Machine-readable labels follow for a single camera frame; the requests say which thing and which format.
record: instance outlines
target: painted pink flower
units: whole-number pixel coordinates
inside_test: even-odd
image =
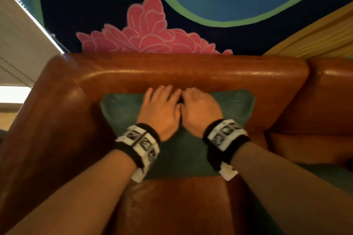
[[[105,24],[102,32],[90,35],[76,33],[82,42],[83,52],[152,52],[186,54],[220,54],[214,43],[198,34],[182,29],[167,29],[167,21],[161,0],[145,0],[142,5],[133,4],[127,10],[127,26],[121,31]],[[232,55],[225,50],[224,55]]]

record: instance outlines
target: couch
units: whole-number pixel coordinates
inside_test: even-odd
[[[353,157],[353,60],[276,56],[69,54],[44,68],[0,147],[0,234],[112,149],[99,102],[171,84],[250,90],[251,140],[293,162]],[[130,183],[106,234],[251,234],[250,191],[236,176]]]

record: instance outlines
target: person's right hand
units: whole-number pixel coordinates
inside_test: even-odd
[[[223,119],[221,108],[210,95],[197,88],[183,91],[184,105],[181,105],[183,127],[192,135],[202,138],[205,129],[214,121]]]

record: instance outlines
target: forearm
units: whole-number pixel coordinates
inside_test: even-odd
[[[52,194],[8,235],[101,234],[136,169],[129,156],[113,150]]]
[[[353,199],[342,190],[251,142],[231,165],[285,234],[351,234]]]

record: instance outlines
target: green fabric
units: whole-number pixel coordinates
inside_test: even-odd
[[[305,170],[317,175],[319,178],[329,182],[337,188],[353,196],[353,173],[340,166],[333,164],[298,164]],[[283,231],[277,226],[272,217],[267,213],[266,209],[262,206],[259,200],[252,195],[253,210],[257,234],[271,234],[271,235],[285,235]]]
[[[251,117],[255,97],[248,90],[215,92],[225,119],[235,119],[245,126]],[[104,117],[116,136],[134,125],[143,101],[143,94],[108,94],[101,101]],[[168,141],[161,143],[161,152],[145,179],[219,175],[206,159],[206,146],[199,138],[180,127]]]

